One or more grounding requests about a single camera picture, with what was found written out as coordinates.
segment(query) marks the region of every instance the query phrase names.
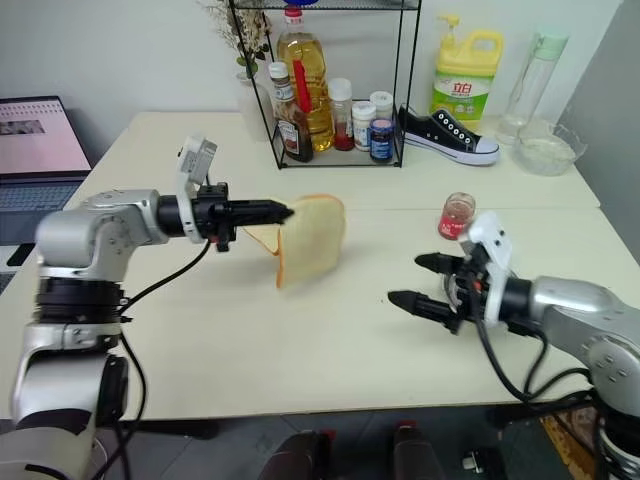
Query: shoe sole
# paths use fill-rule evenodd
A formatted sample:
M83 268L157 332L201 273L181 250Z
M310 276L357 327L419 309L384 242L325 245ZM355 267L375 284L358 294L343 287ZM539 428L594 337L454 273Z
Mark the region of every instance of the shoe sole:
M500 158L500 149L496 148L493 152L487 153L467 153L459 152L452 148L444 147L438 143L432 142L414 133L407 132L404 141L409 145L416 147L430 148L438 153L450 158L454 162L464 165L473 165L475 167L493 165Z

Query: laptop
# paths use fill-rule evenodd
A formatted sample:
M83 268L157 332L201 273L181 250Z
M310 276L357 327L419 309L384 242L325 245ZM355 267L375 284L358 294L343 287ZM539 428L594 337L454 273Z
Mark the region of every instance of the laptop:
M0 246L35 242L90 171L59 97L0 99Z

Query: small glass cup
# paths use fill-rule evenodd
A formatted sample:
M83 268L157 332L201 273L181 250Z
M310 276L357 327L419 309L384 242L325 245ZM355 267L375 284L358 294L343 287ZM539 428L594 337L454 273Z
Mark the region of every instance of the small glass cup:
M447 240L457 240L476 213L476 201L471 195L456 192L449 195L442 209L438 232Z
M531 173L553 177L569 170L586 149L575 132L560 124L540 122L520 130L514 159Z

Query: laptop screen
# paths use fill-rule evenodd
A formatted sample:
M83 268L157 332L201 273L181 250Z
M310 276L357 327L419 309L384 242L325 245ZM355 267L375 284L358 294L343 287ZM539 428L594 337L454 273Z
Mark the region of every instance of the laptop screen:
M0 101L0 175L90 169L59 99Z

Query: flower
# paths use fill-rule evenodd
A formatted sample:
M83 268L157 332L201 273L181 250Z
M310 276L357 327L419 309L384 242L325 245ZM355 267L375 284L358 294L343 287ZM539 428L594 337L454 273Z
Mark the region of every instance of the flower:
M253 76L258 70L256 59L265 60L265 52L269 51L269 46L265 43L265 36L269 35L271 24L266 15L262 13L259 7L262 0L243 0L244 3L250 3L255 9L237 9L235 10L242 41L247 52L247 58L244 58L242 45L236 22L233 18L233 12L229 5L229 0L214 0L210 5L200 4L213 20L216 32L225 41L225 43L234 50L237 50L240 56L236 58L238 64L247 69L247 75Z

